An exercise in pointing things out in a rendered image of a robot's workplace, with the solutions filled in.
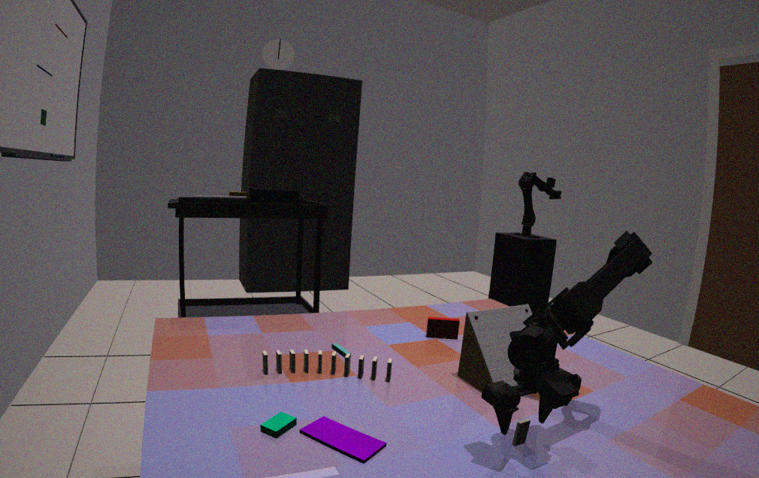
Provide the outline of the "teal rectangular block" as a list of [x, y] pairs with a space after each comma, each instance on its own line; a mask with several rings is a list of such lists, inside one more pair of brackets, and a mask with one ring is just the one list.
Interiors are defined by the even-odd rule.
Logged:
[[344, 349], [344, 347], [342, 347], [342, 346], [341, 346], [341, 345], [339, 345], [339, 344], [332, 344], [332, 345], [331, 345], [331, 348], [332, 348], [334, 351], [336, 351], [336, 352], [340, 353], [342, 356], [344, 356], [344, 358], [345, 358], [346, 354], [349, 354], [349, 355], [351, 355], [351, 353], [349, 353], [348, 351], [346, 351], [346, 349]]

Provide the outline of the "green rectangular block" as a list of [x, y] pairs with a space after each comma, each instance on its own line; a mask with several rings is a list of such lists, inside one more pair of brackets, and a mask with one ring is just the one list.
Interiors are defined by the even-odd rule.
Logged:
[[261, 424], [261, 432], [267, 436], [279, 438], [286, 431], [296, 426], [297, 418], [280, 412]]

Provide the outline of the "purple flat rectangular block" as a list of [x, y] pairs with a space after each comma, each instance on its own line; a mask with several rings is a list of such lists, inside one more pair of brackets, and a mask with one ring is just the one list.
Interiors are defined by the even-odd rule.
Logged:
[[325, 416], [300, 428], [300, 433], [358, 462], [369, 461], [386, 447], [377, 440]]

